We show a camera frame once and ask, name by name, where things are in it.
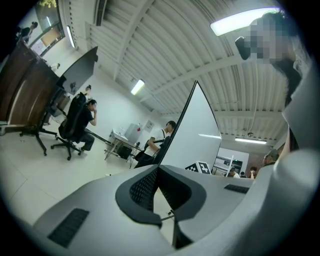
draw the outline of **monitor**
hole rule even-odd
[[[159,164],[185,169],[205,162],[212,169],[220,144],[215,115],[199,82],[195,81]]]
[[[79,88],[93,75],[95,62],[98,61],[98,47],[92,48],[73,63],[58,80],[67,93],[75,95]]]

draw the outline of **desk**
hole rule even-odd
[[[115,132],[112,130],[111,134],[110,134],[110,137],[113,138],[113,147],[111,150],[107,150],[106,151],[106,155],[105,155],[105,159],[106,160],[116,149],[116,147],[120,144],[120,143],[123,143],[123,144],[126,144],[128,146],[131,147],[131,149],[135,149],[135,152],[137,151],[142,151],[140,148],[136,147],[136,145],[132,142],[130,142],[125,136],[123,135],[120,135],[119,133]]]

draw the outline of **black gaming chair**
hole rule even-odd
[[[54,144],[51,146],[52,150],[56,147],[66,147],[69,153],[69,156],[67,158],[68,160],[71,159],[71,149],[77,151],[79,156],[82,153],[79,149],[76,148],[73,142],[79,143],[81,140],[81,137],[74,136],[74,133],[78,117],[86,104],[86,100],[86,96],[83,93],[79,93],[73,98],[66,119],[59,126],[59,134],[61,137],[56,138],[56,140],[60,140],[62,141],[62,143]]]

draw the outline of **white t-shirt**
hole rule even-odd
[[[160,141],[160,140],[164,140],[167,137],[167,134],[163,129],[159,129],[159,130],[156,130],[155,132],[153,132],[150,137],[154,138],[154,141]],[[160,145],[162,143],[163,142],[158,142],[158,143],[155,143],[155,145],[158,148],[160,148]],[[156,151],[154,151],[150,146],[148,146],[146,148],[146,150],[144,151],[144,153],[153,157],[155,155]]]

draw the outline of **white wall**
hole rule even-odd
[[[127,94],[125,89],[116,84],[100,69],[94,69],[94,75],[79,89],[84,92],[91,85],[90,96],[97,101],[97,125],[90,123],[87,128],[100,137],[110,140],[112,129],[123,127],[125,130],[130,124],[145,126],[148,120],[154,122],[153,129],[163,127],[158,117],[142,106],[132,94]],[[144,144],[150,138],[150,133],[143,131],[138,139]]]
[[[32,7],[30,11],[24,16],[24,18],[20,21],[18,26],[22,29],[30,28],[32,25],[32,22],[38,22],[38,27],[32,31],[28,44],[31,44],[43,32],[40,27],[40,23],[36,14],[36,9],[34,7]]]
[[[47,61],[49,66],[56,63],[60,64],[59,69],[55,71],[55,74],[60,77],[81,56],[82,54],[71,46],[67,35],[48,50],[42,58]]]
[[[248,164],[249,154],[240,152],[240,151],[234,151],[230,149],[225,149],[220,147],[218,152],[219,157],[227,157],[231,158],[233,156],[233,160],[239,160],[242,162],[241,170],[240,172],[246,173],[246,168]]]

